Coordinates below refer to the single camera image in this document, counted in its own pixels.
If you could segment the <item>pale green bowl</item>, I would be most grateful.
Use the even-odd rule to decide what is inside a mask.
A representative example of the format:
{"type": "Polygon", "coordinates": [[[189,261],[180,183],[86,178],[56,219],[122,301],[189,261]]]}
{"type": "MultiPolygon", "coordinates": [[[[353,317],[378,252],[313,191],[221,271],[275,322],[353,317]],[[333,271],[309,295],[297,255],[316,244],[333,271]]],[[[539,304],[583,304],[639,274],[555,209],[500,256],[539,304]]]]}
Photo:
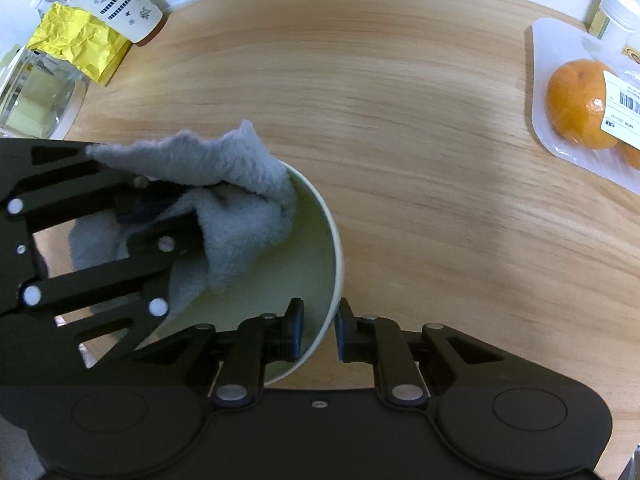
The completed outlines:
{"type": "Polygon", "coordinates": [[[262,252],[221,292],[206,290],[175,318],[168,313],[150,341],[198,323],[213,324],[218,330],[234,330],[247,318],[263,313],[281,314],[292,298],[300,298],[304,302],[302,353],[293,363],[268,365],[267,384],[292,374],[319,347],[342,296],[342,243],[319,192],[295,168],[285,168],[297,195],[290,235],[262,252]]]}

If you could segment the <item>grey pink cleaning cloth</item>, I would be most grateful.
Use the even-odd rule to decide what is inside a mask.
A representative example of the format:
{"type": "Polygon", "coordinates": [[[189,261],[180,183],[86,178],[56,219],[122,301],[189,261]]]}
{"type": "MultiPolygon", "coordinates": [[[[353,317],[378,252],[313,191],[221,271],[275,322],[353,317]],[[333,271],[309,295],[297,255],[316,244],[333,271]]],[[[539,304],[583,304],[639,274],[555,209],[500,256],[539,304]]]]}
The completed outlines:
{"type": "Polygon", "coordinates": [[[182,130],[163,140],[92,144],[86,152],[151,181],[133,211],[104,210],[75,222],[68,236],[75,270],[128,257],[128,240],[148,226],[188,212],[198,216],[201,244],[171,270],[172,318],[202,292],[227,288],[292,231],[297,195],[288,170],[247,120],[217,139],[182,130]]]}

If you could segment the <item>clear glass jar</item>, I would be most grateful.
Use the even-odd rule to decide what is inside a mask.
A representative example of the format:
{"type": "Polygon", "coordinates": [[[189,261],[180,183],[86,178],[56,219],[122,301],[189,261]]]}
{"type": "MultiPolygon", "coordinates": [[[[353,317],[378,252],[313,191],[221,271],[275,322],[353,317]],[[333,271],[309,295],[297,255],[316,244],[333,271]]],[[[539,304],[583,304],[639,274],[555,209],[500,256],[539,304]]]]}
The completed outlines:
{"type": "Polygon", "coordinates": [[[1,62],[1,135],[63,140],[87,89],[85,76],[69,62],[16,48],[1,62]]]}

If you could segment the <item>yellow crumpled paper bag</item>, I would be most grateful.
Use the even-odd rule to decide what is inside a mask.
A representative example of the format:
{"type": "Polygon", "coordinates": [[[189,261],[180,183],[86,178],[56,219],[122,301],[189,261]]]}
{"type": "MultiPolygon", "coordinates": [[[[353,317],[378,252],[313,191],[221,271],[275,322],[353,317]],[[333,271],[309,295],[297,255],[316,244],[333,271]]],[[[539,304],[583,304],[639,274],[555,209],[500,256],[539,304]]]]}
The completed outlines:
{"type": "Polygon", "coordinates": [[[66,61],[106,87],[132,43],[89,12],[52,3],[26,48],[66,61]]]}

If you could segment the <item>orange mandarin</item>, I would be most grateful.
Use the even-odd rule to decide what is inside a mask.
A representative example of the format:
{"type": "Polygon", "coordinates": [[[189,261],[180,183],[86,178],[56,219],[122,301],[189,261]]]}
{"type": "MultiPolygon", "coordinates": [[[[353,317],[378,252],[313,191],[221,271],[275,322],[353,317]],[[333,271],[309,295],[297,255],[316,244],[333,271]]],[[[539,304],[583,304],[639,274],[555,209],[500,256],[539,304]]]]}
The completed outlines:
{"type": "Polygon", "coordinates": [[[640,169],[640,150],[633,146],[620,141],[617,144],[617,151],[628,166],[634,169],[640,169]]]}
{"type": "Polygon", "coordinates": [[[605,106],[604,73],[611,69],[596,60],[574,60],[551,76],[546,92],[546,112],[553,129],[565,140],[607,150],[618,140],[602,128],[605,106]]]}

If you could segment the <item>clear plastic fruit tray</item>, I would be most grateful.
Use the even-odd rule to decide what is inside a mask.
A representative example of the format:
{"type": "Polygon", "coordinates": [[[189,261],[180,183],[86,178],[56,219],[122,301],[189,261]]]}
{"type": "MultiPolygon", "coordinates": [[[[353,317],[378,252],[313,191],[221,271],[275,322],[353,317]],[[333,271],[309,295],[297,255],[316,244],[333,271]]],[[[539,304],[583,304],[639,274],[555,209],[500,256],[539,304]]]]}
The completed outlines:
{"type": "Polygon", "coordinates": [[[554,156],[639,192],[639,64],[555,18],[532,25],[532,125],[554,156]]]}

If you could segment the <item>small yellow round object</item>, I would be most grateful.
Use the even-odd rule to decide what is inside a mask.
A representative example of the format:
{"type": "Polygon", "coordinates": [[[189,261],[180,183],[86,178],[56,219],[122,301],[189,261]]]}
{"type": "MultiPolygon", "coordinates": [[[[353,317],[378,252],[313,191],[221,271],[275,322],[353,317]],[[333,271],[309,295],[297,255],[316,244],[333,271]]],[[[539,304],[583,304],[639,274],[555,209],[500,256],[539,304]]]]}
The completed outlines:
{"type": "Polygon", "coordinates": [[[627,46],[623,50],[623,54],[628,56],[628,58],[630,58],[631,61],[634,61],[635,63],[640,64],[640,52],[638,50],[627,46]]]}

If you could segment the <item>small white capped bottle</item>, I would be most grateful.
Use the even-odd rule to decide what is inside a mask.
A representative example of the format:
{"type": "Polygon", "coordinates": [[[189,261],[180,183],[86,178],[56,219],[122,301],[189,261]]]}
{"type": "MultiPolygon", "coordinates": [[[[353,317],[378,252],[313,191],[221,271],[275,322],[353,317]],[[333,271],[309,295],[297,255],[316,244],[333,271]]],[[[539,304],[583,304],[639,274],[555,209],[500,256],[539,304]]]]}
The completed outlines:
{"type": "Polygon", "coordinates": [[[636,0],[600,0],[588,32],[605,47],[623,52],[628,40],[639,31],[639,3],[636,0]]]}

